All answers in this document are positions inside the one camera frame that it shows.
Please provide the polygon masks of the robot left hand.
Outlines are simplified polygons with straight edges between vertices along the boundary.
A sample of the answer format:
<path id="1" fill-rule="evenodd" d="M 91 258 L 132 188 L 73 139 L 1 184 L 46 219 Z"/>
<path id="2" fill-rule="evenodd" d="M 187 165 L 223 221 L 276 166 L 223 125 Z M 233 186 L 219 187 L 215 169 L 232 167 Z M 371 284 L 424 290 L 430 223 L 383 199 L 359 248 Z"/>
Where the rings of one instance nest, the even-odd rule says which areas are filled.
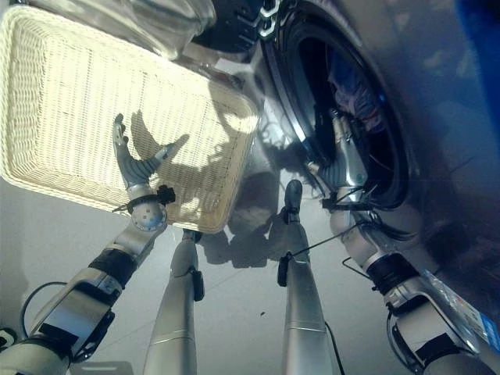
<path id="1" fill-rule="evenodd" d="M 118 113 L 112 125 L 112 145 L 124 186 L 148 184 L 150 177 L 180 145 L 179 141 L 163 145 L 160 150 L 147 159 L 135 159 L 128 148 L 128 137 L 124 135 L 123 114 Z"/>

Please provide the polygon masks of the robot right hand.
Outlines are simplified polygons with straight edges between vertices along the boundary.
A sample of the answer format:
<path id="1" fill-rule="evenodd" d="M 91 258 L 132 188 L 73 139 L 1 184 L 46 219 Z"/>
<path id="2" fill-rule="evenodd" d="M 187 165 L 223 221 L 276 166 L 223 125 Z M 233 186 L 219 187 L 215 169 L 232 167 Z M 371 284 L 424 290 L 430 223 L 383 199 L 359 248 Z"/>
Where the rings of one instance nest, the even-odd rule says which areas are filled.
<path id="1" fill-rule="evenodd" d="M 310 162 L 308 171 L 329 190 L 362 188 L 368 178 L 365 163 L 354 141 L 348 117 L 337 110 L 330 111 L 335 149 L 329 166 Z"/>

